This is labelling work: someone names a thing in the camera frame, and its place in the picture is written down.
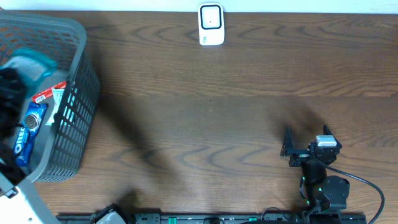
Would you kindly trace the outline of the white wipes packet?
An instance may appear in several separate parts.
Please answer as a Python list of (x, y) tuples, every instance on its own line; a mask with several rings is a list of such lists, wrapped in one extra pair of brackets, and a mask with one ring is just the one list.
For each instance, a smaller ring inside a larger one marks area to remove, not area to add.
[(65, 91), (64, 89), (53, 89), (52, 90), (54, 106), (53, 106), (53, 110), (50, 115), (50, 118), (48, 119), (48, 121), (45, 124), (46, 126), (50, 126), (55, 122), (54, 116), (58, 112), (64, 91)]

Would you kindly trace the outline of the grey plastic basket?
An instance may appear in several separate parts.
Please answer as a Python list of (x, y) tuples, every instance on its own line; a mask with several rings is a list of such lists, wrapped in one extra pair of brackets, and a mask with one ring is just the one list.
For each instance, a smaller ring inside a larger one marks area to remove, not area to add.
[(29, 164), (22, 168), (31, 182), (61, 182), (79, 171), (100, 96), (86, 40), (85, 28), (73, 19), (1, 12), (1, 63), (17, 49), (32, 49), (58, 65), (38, 92), (67, 83), (58, 110), (53, 98), (43, 100), (47, 110)]

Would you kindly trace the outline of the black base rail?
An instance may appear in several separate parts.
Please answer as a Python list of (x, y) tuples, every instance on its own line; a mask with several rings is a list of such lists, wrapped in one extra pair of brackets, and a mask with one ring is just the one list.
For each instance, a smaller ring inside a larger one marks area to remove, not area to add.
[(234, 224), (234, 223), (357, 223), (367, 222), (358, 213), (312, 214), (290, 213), (271, 207), (262, 213), (163, 213), (136, 210), (128, 213), (112, 204), (91, 214), (64, 213), (56, 216), (60, 223), (132, 223), (132, 224)]

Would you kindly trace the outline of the blue mouthwash bottle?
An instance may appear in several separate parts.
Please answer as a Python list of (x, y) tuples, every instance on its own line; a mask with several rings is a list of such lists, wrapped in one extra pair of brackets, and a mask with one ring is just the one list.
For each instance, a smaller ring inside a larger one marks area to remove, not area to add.
[(27, 88), (26, 98), (35, 94), (41, 83), (53, 75), (58, 68), (57, 61), (32, 49), (17, 49), (1, 69), (11, 68)]

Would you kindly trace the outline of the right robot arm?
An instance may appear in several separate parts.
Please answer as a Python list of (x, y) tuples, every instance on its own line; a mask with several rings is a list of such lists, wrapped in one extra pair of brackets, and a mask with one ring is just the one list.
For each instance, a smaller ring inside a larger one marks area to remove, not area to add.
[(301, 168), (300, 193), (308, 200), (308, 206), (314, 213), (339, 212), (347, 207), (350, 183), (326, 173), (341, 148), (342, 145), (326, 125), (323, 134), (316, 136), (306, 149), (296, 149), (290, 129), (285, 129), (280, 156), (289, 158), (289, 166)]

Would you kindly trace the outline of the blue Oreo pack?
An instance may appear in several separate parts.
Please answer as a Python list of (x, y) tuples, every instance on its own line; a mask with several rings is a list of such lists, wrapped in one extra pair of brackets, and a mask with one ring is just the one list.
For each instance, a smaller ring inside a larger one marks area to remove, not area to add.
[(46, 110), (46, 104), (29, 103), (13, 147), (13, 154), (16, 157), (16, 163), (19, 167), (29, 164), (35, 138), (39, 132)]

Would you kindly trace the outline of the red coffee stick sachet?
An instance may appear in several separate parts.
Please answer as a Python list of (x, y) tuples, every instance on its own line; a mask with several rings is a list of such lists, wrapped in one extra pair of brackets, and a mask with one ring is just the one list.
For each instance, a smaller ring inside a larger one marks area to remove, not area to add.
[(63, 81), (63, 82), (60, 82), (60, 83), (58, 83), (58, 84), (56, 84), (56, 85), (54, 85), (54, 86), (52, 86), (52, 87), (50, 87), (48, 89), (45, 89), (45, 90), (41, 91), (40, 93), (34, 95), (32, 97), (32, 101), (34, 103), (39, 104), (41, 101), (44, 101), (45, 99), (50, 98), (51, 96), (53, 96), (53, 93), (52, 93), (53, 89), (64, 89), (66, 87), (66, 85), (67, 85), (67, 82)]

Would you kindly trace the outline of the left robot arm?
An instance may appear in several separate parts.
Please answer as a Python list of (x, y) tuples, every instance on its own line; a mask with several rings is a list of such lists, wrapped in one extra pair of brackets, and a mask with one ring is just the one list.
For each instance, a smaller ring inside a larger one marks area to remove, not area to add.
[(13, 68), (1, 69), (1, 223), (58, 223), (16, 164), (7, 140), (19, 125), (27, 87)]

